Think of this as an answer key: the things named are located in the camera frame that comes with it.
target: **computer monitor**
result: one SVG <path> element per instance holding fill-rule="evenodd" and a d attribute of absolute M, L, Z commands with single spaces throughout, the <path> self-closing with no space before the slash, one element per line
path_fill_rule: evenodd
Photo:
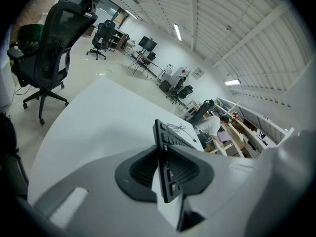
<path fill-rule="evenodd" d="M 151 39 L 147 38 L 146 36 L 143 36 L 143 38 L 138 43 L 142 48 L 145 50 L 151 52 L 157 45 L 156 42 L 152 41 Z"/>

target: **ceiling light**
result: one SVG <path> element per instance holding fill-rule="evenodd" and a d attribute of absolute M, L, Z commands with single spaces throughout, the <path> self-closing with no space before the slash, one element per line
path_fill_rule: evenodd
<path fill-rule="evenodd" d="M 226 81 L 225 84 L 226 85 L 240 84 L 240 81 L 239 81 L 239 79 L 236 79 L 236 80 L 232 80 L 232 81 Z"/>
<path fill-rule="evenodd" d="M 132 13 L 130 13 L 128 10 L 125 10 L 129 15 L 133 16 L 134 18 L 138 19 L 137 17 L 135 17 Z"/>
<path fill-rule="evenodd" d="M 179 26 L 177 25 L 177 24 L 173 24 L 174 25 L 174 29 L 176 29 L 176 33 L 177 33 L 177 35 L 178 35 L 178 39 L 180 40 L 180 41 L 182 41 L 182 39 L 181 39 L 181 34 L 180 34 L 180 30 L 179 30 Z"/>

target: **black keyboard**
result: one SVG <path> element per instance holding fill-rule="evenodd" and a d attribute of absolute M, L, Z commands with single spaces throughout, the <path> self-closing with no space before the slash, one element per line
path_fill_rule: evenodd
<path fill-rule="evenodd" d="M 159 119 L 155 120 L 153 126 L 156 145 L 158 146 L 158 169 L 160 174 L 161 192 L 165 203 L 174 200 L 180 193 L 181 188 L 175 181 L 168 162 L 168 146 L 179 145 L 196 149 L 189 142 L 184 140 L 177 133 L 172 131 L 166 124 Z"/>

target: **white desk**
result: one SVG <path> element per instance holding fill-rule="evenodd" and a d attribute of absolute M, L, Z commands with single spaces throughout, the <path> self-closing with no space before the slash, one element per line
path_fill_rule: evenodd
<path fill-rule="evenodd" d="M 203 151 L 189 123 L 107 78 L 98 80 L 64 109 L 48 131 L 33 164 L 28 202 L 34 205 L 51 186 L 90 161 L 154 145 L 155 119 L 182 123 L 197 143 L 183 131 L 178 134 Z"/>

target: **floor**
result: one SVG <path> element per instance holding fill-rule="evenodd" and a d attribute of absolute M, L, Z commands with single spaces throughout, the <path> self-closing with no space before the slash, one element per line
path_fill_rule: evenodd
<path fill-rule="evenodd" d="M 81 37 L 76 42 L 71 51 L 68 76 L 64 80 L 65 88 L 61 89 L 59 86 L 53 92 L 71 102 L 96 79 L 107 77 L 165 110 L 175 115 L 179 114 L 180 106 L 172 105 L 171 101 L 166 99 L 165 94 L 156 85 L 154 78 L 149 76 L 147 79 L 147 73 L 142 74 L 142 70 L 133 75 L 133 69 L 127 68 L 133 59 L 118 51 L 107 51 L 105 53 L 102 51 L 107 59 L 104 60 L 100 57 L 96 61 L 95 54 L 86 55 L 86 52 L 92 47 L 91 39 L 85 37 Z M 29 88 L 21 88 L 16 94 L 23 94 Z M 45 124 L 41 126 L 38 118 L 40 102 L 36 99 L 31 100 L 27 103 L 28 108 L 25 110 L 22 103 L 23 99 L 36 91 L 37 89 L 31 87 L 25 95 L 14 95 L 13 103 L 3 109 L 11 116 L 17 134 L 19 155 L 27 175 L 31 173 L 34 159 L 49 128 L 65 109 L 64 102 L 47 97 L 42 115 Z"/>

